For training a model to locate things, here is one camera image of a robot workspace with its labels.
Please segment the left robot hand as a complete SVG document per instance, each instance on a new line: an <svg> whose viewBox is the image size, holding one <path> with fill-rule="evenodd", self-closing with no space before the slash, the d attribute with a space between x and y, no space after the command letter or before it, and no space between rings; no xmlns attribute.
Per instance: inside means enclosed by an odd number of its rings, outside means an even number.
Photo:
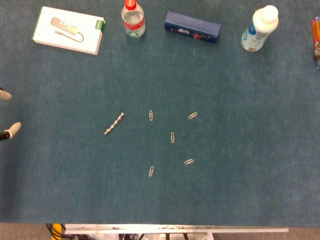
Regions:
<svg viewBox="0 0 320 240"><path fill-rule="evenodd" d="M10 100L12 95L0 88L0 99L1 100ZM7 140L13 138L13 136L19 131L22 124L20 122L15 122L9 129L0 132L0 140Z"/></svg>

